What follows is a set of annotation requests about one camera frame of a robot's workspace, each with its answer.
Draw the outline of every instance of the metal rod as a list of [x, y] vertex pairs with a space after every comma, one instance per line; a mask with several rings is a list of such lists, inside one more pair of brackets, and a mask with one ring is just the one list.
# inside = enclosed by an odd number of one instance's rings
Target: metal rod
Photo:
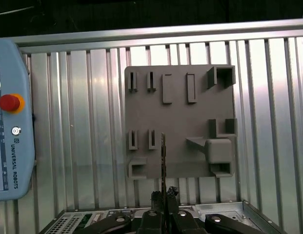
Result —
[[24, 11], [24, 10], [28, 10], [28, 9], [32, 9], [32, 8], [34, 8], [34, 6], [29, 6], [29, 7], [21, 8], [21, 9], [18, 9], [18, 10], [13, 10], [13, 11], [6, 11], [6, 12], [0, 13], [0, 16], [15, 13], [15, 12], [18, 12], [18, 11]]

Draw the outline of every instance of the corrugated metal wall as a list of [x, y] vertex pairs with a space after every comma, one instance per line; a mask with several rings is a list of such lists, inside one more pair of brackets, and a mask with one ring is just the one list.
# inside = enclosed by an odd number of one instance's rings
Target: corrugated metal wall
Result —
[[239, 170], [167, 179], [180, 203], [247, 199], [303, 233], [303, 37], [145, 45], [24, 55], [37, 166], [24, 198], [0, 202], [0, 234], [37, 233], [63, 209], [149, 206], [159, 180], [126, 177], [123, 72], [178, 64], [235, 65]]

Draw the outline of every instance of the dark background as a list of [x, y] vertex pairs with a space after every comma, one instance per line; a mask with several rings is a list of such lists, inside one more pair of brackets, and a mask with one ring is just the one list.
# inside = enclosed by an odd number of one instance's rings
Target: dark background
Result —
[[0, 37], [297, 19], [303, 0], [0, 0]]

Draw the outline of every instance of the electronic device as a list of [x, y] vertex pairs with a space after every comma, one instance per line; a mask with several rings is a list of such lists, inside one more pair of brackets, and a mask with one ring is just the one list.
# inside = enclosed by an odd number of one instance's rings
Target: electronic device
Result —
[[27, 193], [34, 160], [28, 71], [18, 47], [0, 39], [0, 201]]

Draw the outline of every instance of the reflective metal surface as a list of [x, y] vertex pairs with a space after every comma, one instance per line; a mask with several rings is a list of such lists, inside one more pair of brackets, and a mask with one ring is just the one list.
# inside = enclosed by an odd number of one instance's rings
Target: reflective metal surface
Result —
[[0, 233], [38, 233], [63, 209], [149, 206], [159, 180], [126, 176], [124, 70], [210, 63], [236, 69], [237, 172], [167, 186], [182, 205], [247, 199], [303, 233], [303, 19], [13, 40], [31, 71], [37, 166], [24, 198], [0, 202]]

